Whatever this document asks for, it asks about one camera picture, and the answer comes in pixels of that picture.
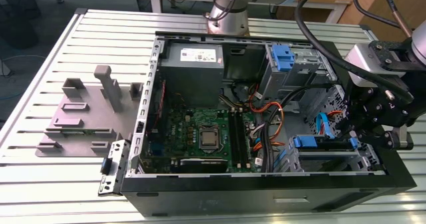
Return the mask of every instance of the motherboard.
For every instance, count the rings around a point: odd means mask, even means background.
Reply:
[[[250,112],[170,109],[165,119],[165,138],[150,142],[150,156],[143,158],[153,173],[185,172],[187,167],[190,173],[256,171],[250,156]]]

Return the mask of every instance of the slotted aluminum tabletop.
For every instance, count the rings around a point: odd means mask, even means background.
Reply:
[[[205,24],[197,15],[105,10],[74,14],[0,131],[0,223],[424,223],[424,118],[408,129],[414,150],[400,152],[418,187],[332,214],[145,219],[123,197],[97,197],[101,158],[34,156],[63,95],[65,79],[79,78],[85,84],[98,85],[93,70],[97,64],[107,64],[110,76],[122,86],[143,82],[154,31],[203,33]],[[251,36],[304,38],[292,21],[249,19],[249,24]],[[356,25],[310,23],[308,27],[318,39],[335,43],[342,56],[354,43],[374,38]]]

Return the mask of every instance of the blue plastic clip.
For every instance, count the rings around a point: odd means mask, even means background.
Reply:
[[[352,149],[356,149],[358,148],[358,139],[356,138],[350,138],[348,141],[350,141],[350,144],[352,146]]]
[[[287,45],[274,44],[271,49],[272,58],[276,61],[278,71],[288,71],[294,65],[294,54]]]
[[[328,119],[327,119],[327,115],[324,113],[318,113],[318,115],[316,115],[316,132],[319,133],[319,131],[320,131],[320,120],[323,122],[324,134],[330,137],[330,139],[334,139],[335,137],[331,133]]]
[[[316,147],[316,141],[314,136],[296,136],[292,138],[294,145],[296,148],[304,147],[304,148],[315,148]]]
[[[283,150],[283,151],[279,153],[279,156],[276,157],[275,161],[272,162],[272,168],[276,167],[276,165],[278,165],[280,159],[284,157],[286,153],[287,153],[286,150]]]

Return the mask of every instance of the gray tiled floor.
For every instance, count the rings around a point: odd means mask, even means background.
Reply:
[[[138,11],[135,0],[65,0],[62,4],[57,4],[55,0],[36,0],[41,10],[41,17],[32,20],[34,30],[38,35],[37,46],[17,50],[8,46],[0,39],[0,57],[8,58],[16,55],[41,55],[46,56],[55,43],[57,38],[67,24],[67,21],[78,7],[91,9],[121,10],[121,11]],[[178,8],[170,8],[170,3],[163,0],[162,11],[166,13],[202,14],[211,8],[210,2],[197,1],[193,8],[193,1],[177,3]],[[141,0],[141,7],[145,11],[150,11],[147,0]],[[255,18],[268,18],[270,14],[264,5],[251,5],[249,7],[249,16]],[[42,59],[36,57],[21,57],[4,62],[8,67],[14,71],[10,78],[0,76],[0,127],[1,120],[5,120],[18,102],[20,96],[2,100],[2,97],[24,92],[32,78],[42,64]]]

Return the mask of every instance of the metal case frame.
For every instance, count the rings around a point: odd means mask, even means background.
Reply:
[[[210,34],[186,34],[157,32],[157,35],[181,39],[186,37],[205,40],[211,38],[223,40],[227,36]],[[278,38],[241,37],[245,42],[258,43],[259,40],[294,41],[306,43],[304,40]],[[323,45],[338,54],[331,42]],[[153,53],[159,46],[154,43]],[[158,53],[150,57],[150,70],[157,69]],[[348,73],[336,70],[338,78],[344,83]],[[146,121],[150,94],[143,90],[141,98],[141,112],[137,123]],[[272,173],[260,177],[205,177],[185,178],[171,176],[138,178],[131,175],[137,168],[138,153],[142,148],[143,135],[135,135],[130,145],[126,173],[122,177],[119,193],[142,215],[215,215],[242,213],[282,213],[282,212],[335,212],[370,200],[380,195],[392,195],[415,187],[415,182],[404,167],[396,151],[375,147],[375,153],[384,165],[386,175],[356,176],[274,176]]]

